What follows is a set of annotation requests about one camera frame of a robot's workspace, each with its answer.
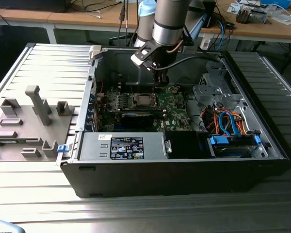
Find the blue object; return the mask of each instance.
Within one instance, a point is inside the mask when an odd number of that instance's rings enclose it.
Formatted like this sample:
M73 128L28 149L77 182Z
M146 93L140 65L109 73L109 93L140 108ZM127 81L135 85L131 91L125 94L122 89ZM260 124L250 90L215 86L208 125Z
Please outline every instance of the blue object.
M24 229L19 226L16 226L10 222L5 222L0 220L0 232L3 233L25 233Z
M210 138L210 142L212 145L215 144L228 144L228 139L225 136L215 135Z
M58 153L65 153L65 152L69 152L69 145L59 145L57 148L57 152Z
M232 126L232 129L233 129L234 134L235 134L236 136L238 136L238 137L241 137L242 135L239 133L237 127L235 126L234 117L233 117L232 114L229 113L229 112L222 112L222 113L220 114L220 116L219 116L219 125L220 125L221 130L222 130L223 132L225 132L229 137L231 137L231 134L230 134L228 131L226 131L226 130L224 129L223 124L222 124L222 119L223 119L223 115L224 115L224 114L228 114L228 115L229 115L229 118L231 119L231 126Z
M291 0L261 0L261 4L264 4L264 5L276 4L285 9L289 7L290 3L291 3Z
M138 15L139 17L150 16L155 14L155 10L155 0L143 0L138 7Z
M254 140L255 140L258 144L261 143L261 138L260 138L258 135L255 135L255 136L254 136Z
M190 31L190 35L192 37L193 40L195 40L199 33L200 33L200 30L202 29L205 21L206 21L206 18L207 18L207 14L204 14L200 19L199 21L193 26L193 28L191 29Z
M220 20L218 20L217 19L217 21L219 22L219 24L221 25L221 29L222 29L222 38L221 38L221 42L220 42L220 44L219 44L219 47L216 49L216 51L218 51L219 50L219 48L221 47L221 45L222 45L222 42L224 41L224 34L225 34L225 32L224 32L224 27L223 27L223 24L222 24L222 22L220 21Z

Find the metal bracket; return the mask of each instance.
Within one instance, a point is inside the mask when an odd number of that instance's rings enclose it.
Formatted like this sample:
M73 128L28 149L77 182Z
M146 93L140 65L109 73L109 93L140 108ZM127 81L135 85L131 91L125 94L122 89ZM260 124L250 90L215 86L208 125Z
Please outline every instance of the metal bracket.
M165 151L166 151L166 153L172 152L170 140L165 140Z
M89 49L89 58L91 59L91 63L99 57L102 56L101 45L92 45Z

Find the wire bundle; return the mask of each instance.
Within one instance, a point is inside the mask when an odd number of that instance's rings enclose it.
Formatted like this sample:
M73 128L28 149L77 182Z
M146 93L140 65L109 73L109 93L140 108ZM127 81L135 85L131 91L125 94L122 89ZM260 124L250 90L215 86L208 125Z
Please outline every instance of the wire bundle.
M200 116L200 118L203 118L203 115L205 114L206 110L204 110ZM226 127L223 126L223 118L227 118L229 122L227 123ZM230 123L233 133L235 136L241 137L242 135L247 135L247 131L244 127L244 121L245 119L241 117L236 112L232 112L230 110L220 108L215 109L213 111L213 122L211 122L206 129L210 131L211 128L213 128L213 132L215 134L220 134L220 131L223 132L222 135L226 135L231 137L231 133L228 132L226 129L228 127L228 124Z

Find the power supply label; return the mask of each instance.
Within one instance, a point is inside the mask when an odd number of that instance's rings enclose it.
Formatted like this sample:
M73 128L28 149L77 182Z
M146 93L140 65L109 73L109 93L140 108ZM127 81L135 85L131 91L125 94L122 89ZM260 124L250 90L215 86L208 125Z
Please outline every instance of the power supply label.
M144 159L145 149L142 137L112 137L111 159Z

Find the capacitor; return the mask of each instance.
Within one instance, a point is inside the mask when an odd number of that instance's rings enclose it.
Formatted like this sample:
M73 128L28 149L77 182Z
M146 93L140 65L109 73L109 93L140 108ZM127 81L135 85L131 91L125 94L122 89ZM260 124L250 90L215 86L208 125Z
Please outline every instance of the capacitor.
M171 90L171 94L176 95L178 94L178 89L174 88Z

